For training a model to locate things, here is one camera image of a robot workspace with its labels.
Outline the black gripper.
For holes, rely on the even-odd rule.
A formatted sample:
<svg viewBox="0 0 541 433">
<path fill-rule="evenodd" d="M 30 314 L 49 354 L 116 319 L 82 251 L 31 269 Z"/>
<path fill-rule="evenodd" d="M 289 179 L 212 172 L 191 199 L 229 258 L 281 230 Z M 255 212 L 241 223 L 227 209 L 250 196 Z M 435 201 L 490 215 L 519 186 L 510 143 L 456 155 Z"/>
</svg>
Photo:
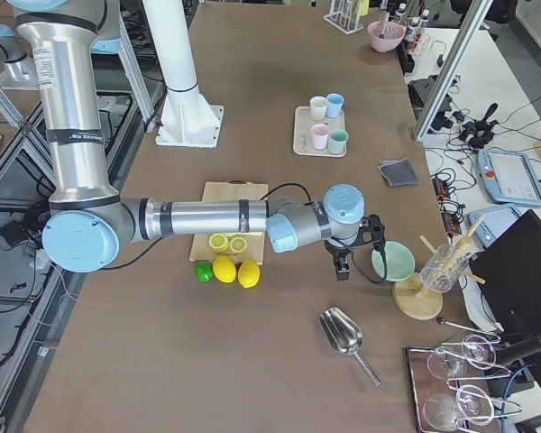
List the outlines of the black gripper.
<svg viewBox="0 0 541 433">
<path fill-rule="evenodd" d="M 325 240 L 324 247 L 332 255 L 336 279 L 338 281 L 348 281 L 350 267 L 347 256 L 353 253 L 353 248 L 345 243 L 337 242 L 335 239 Z"/>
</svg>

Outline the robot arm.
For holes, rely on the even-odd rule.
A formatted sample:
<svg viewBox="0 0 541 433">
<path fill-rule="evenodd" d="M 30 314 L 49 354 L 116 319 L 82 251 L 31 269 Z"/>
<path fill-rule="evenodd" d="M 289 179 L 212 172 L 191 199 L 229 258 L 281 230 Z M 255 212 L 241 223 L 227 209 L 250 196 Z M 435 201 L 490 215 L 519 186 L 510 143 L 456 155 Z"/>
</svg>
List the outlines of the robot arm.
<svg viewBox="0 0 541 433">
<path fill-rule="evenodd" d="M 91 51 L 117 34 L 115 1 L 15 1 L 19 33 L 32 46 L 46 137 L 56 179 L 41 241 L 48 256 L 72 272 L 111 263 L 128 244 L 174 235 L 265 232 L 278 253 L 323 242 L 337 277 L 346 255 L 363 243 L 364 199 L 340 184 L 319 201 L 292 198 L 158 202 L 122 198 L 108 179 L 97 111 Z"/>
</svg>

